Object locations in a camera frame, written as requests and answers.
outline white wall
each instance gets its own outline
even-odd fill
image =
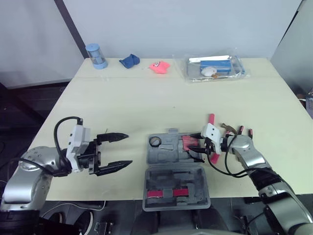
[[[271,62],[295,93],[313,87],[313,0],[306,0]]]
[[[271,57],[301,0],[64,0],[105,56],[171,57],[237,47]]]
[[[0,82],[70,80],[83,61],[53,0],[0,0]]]

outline table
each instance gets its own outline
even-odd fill
[[[133,163],[100,177],[84,170],[54,178],[47,200],[142,199],[147,137],[172,127],[198,132],[209,113],[215,113],[216,124],[244,125],[245,131],[253,128],[255,147],[295,193],[313,192],[313,121],[268,59],[243,59],[251,74],[247,79],[196,84],[186,83],[171,59],[164,59],[172,65],[167,74],[154,74],[148,65],[156,61],[142,59],[128,70],[118,59],[108,59],[109,66],[100,71],[89,59],[82,63],[30,147],[53,147],[57,121],[79,116],[91,128],[92,138],[106,129],[130,136],[101,145],[102,165],[119,160]],[[74,124],[67,121],[60,126],[62,148]],[[233,172],[242,170],[233,155],[228,159]],[[224,169],[223,163],[220,157],[217,167]],[[234,179],[203,167],[211,197],[258,195],[248,177]]]

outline red tool handle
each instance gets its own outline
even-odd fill
[[[182,189],[174,189],[173,190],[173,197],[181,197],[181,196],[188,196],[189,192],[187,188]],[[163,197],[163,191],[162,190],[152,190],[147,192],[148,198],[161,198]]]

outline silver robot arm segment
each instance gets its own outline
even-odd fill
[[[227,146],[233,138],[235,137],[227,138]],[[261,200],[266,204],[264,213],[276,234],[313,233],[310,213],[291,187],[272,170],[264,156],[255,149],[250,137],[237,135],[229,152],[236,155],[244,169],[256,168],[247,174],[259,191]]]

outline blue cloth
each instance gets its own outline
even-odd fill
[[[139,64],[140,59],[137,56],[130,54],[130,56],[126,57],[124,60],[119,60],[119,62],[121,62],[125,68],[129,69],[132,66]]]

